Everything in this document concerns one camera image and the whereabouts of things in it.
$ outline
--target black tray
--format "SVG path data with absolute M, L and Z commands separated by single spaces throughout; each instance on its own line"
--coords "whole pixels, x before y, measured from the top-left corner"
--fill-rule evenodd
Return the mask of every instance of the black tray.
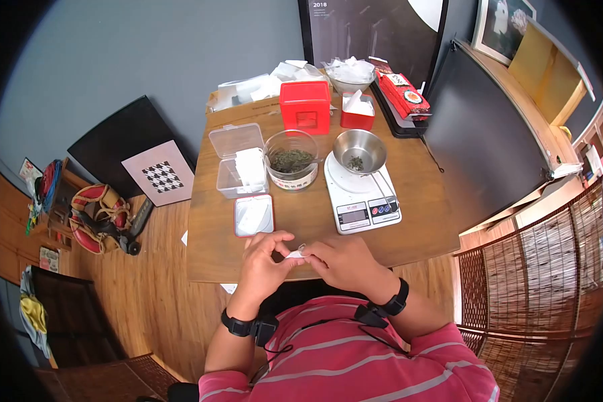
M 387 100 L 386 96 L 380 90 L 378 86 L 378 79 L 376 78 L 370 85 L 371 91 L 373 95 L 378 100 L 378 104 L 380 105 L 380 109 L 382 109 L 382 114 L 386 119 L 386 123 L 388 124 L 389 129 L 391 129 L 391 134 L 393 134 L 396 138 L 420 138 L 427 128 L 429 128 L 429 124 L 426 120 L 419 122 L 412 122 L 415 127 L 402 127 L 400 124 L 408 123 L 406 120 L 403 120 L 399 115 L 395 116 L 394 112 L 397 114 L 394 106 Z

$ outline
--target red bag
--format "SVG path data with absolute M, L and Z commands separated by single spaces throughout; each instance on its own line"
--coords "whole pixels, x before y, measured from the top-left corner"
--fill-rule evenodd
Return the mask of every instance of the red bag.
M 380 89 L 391 101 L 397 112 L 406 119 L 410 114 L 430 113 L 431 106 L 418 93 L 403 74 L 387 74 L 379 77 Z M 428 116 L 413 116 L 410 120 L 426 120 Z

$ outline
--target black cord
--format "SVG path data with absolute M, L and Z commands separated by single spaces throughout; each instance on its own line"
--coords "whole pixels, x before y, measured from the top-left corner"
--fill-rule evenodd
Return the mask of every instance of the black cord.
M 426 141 L 424 140 L 424 136 L 420 135 L 420 139 L 422 140 L 422 143 L 426 147 L 427 152 L 429 153 L 429 155 L 431 156 L 431 158 L 435 162 L 435 165 L 438 166 L 438 170 L 440 171 L 440 173 L 444 173 L 444 169 L 440 167 L 440 164 L 438 163 L 438 161 L 435 160 L 435 156 L 433 156 L 433 153 L 431 153 L 431 148 L 429 148 L 429 146 L 427 145 Z
M 364 326 L 358 326 L 358 328 L 359 328 L 360 331 L 362 331 L 363 333 L 369 335 L 374 340 L 376 340 L 378 342 L 381 342 L 381 343 L 384 343 L 386 346 L 390 347 L 391 349 L 393 349 L 393 350 L 395 350 L 397 352 L 402 353 L 405 356 L 407 356 L 409 354 L 409 352 L 407 352 L 406 350 L 403 350 L 400 347 L 395 347 L 395 346 L 391 345 L 390 343 L 386 342 L 385 340 L 380 339 L 377 336 L 373 335 L 372 333 L 368 332 L 366 329 L 364 329 L 365 327 L 376 328 L 376 327 L 366 326 L 366 325 L 364 325 Z
M 319 326 L 319 325 L 322 325 L 322 324 L 326 324 L 327 322 L 336 321 L 336 320 L 351 320 L 351 321 L 359 322 L 359 321 L 357 321 L 354 318 L 330 318 L 328 320 L 319 320 L 319 321 L 313 322 L 311 324 L 308 324 L 307 326 L 303 326 L 303 327 L 299 328 L 298 331 L 301 331 L 302 329 L 306 329 L 306 328 L 310 328 L 310 327 L 314 327 L 314 326 Z M 391 349 L 395 350 L 396 352 L 399 352 L 399 353 L 403 354 L 404 356 L 408 356 L 409 355 L 409 352 L 403 350 L 402 348 L 397 347 L 397 346 L 393 346 L 390 343 L 386 342 L 385 340 L 383 340 L 381 338 L 378 338 L 377 336 L 375 336 L 372 333 L 368 332 L 366 329 L 364 329 L 365 327 L 376 328 L 374 326 L 367 326 L 367 325 L 357 326 L 357 328 L 359 328 L 360 331 L 362 331 L 363 333 L 369 335 L 374 340 L 385 344 L 386 346 L 390 347 Z M 265 375 L 264 369 L 266 367 L 269 367 L 270 363 L 272 363 L 273 360 L 275 360 L 276 358 L 278 358 L 279 356 L 281 356 L 282 353 L 290 352 L 293 349 L 294 349 L 294 346 L 292 344 L 284 346 L 282 350 L 269 350 L 269 349 L 264 348 L 264 350 L 266 352 L 268 352 L 268 353 L 274 353 L 274 356 L 272 358 L 268 359 L 268 361 L 266 361 L 261 367 L 259 367 L 259 369 L 255 373 L 255 375 L 253 375 L 253 377 L 250 379 L 249 385 L 252 386 L 252 387 L 254 387 L 255 386 L 255 383 L 254 383 L 255 378 L 260 379 L 261 377 L 263 377 Z

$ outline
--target life ring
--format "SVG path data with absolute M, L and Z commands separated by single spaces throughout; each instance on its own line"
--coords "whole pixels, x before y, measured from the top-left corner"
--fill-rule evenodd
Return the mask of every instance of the life ring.
M 100 204 L 100 209 L 95 221 L 109 220 L 119 230 L 129 229 L 130 205 L 109 185 L 95 184 L 80 190 L 71 199 L 71 207 L 76 211 L 84 211 L 89 203 L 96 202 Z M 116 239 L 105 233 L 94 233 L 75 213 L 69 220 L 69 225 L 76 242 L 94 254 L 107 253 L 119 247 Z

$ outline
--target wooden cabinet door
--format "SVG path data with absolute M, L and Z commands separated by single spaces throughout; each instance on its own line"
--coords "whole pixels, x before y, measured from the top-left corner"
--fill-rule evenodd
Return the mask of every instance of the wooden cabinet door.
M 0 243 L 0 277 L 19 285 L 19 264 L 18 255 Z
M 41 240 L 25 233 L 30 202 L 0 174 L 0 276 L 15 284 L 27 265 L 39 264 Z

